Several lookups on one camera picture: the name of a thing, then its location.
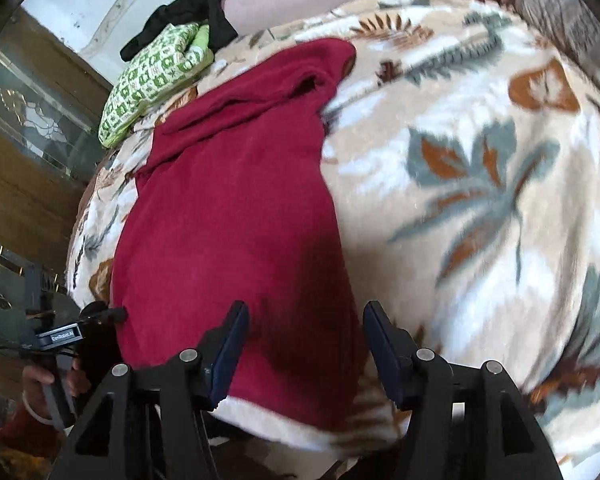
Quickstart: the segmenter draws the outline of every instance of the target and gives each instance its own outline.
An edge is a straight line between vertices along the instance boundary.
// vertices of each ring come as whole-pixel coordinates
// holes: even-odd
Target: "metal screw head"
[[[120,363],[119,365],[115,365],[111,369],[111,373],[114,374],[116,377],[122,377],[128,371],[129,371],[129,367],[127,365],[125,365],[124,363]]]
[[[431,361],[436,355],[434,354],[433,350],[421,348],[416,352],[416,356],[421,361]]]
[[[492,374],[499,374],[503,368],[502,365],[497,361],[489,361],[487,362],[487,370]]]
[[[195,361],[197,357],[198,352],[196,352],[193,348],[187,348],[186,350],[180,352],[180,360],[186,363]]]

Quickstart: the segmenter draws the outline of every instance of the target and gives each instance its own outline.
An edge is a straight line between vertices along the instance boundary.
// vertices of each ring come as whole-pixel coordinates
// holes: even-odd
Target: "red clothing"
[[[127,363],[195,346],[242,300],[250,334],[230,394],[326,429],[349,413],[366,345],[319,111],[354,57],[336,39],[284,50],[156,128],[112,273]]]
[[[34,456],[53,458],[60,439],[53,426],[40,424],[20,404],[13,418],[0,429],[0,444]]]

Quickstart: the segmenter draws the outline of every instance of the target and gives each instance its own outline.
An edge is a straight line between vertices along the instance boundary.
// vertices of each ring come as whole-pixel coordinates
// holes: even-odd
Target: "person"
[[[53,427],[43,393],[43,385],[53,384],[51,372],[36,365],[22,370],[22,402],[15,414],[0,428],[0,444],[34,456],[53,458],[58,453],[61,439]],[[87,394],[91,381],[80,366],[80,359],[72,361],[66,374],[66,384],[72,397]]]

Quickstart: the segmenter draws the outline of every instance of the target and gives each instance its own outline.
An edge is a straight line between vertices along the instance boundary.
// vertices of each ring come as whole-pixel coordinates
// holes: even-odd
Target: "black cloth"
[[[221,3],[222,0],[175,0],[169,5],[158,7],[149,16],[142,32],[122,47],[122,61],[131,61],[138,52],[158,37],[168,23],[185,25],[208,20],[209,48],[216,53],[238,37],[238,33],[225,18]]]

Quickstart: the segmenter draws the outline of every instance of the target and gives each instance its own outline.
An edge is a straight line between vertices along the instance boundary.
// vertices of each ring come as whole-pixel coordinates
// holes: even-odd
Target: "bed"
[[[138,198],[134,173],[154,128],[283,49],[341,38],[358,54],[323,110],[320,170],[359,313],[380,300],[448,361],[502,362],[564,471],[599,451],[600,23],[588,7],[343,0],[315,12],[312,0],[310,15],[276,25],[274,9],[253,30],[244,1],[225,0],[230,20],[236,7],[249,15],[243,36],[132,126],[83,197],[66,274],[78,306],[110,298],[116,245]],[[337,457],[391,446],[408,425],[371,361],[339,428],[237,397],[214,415]]]

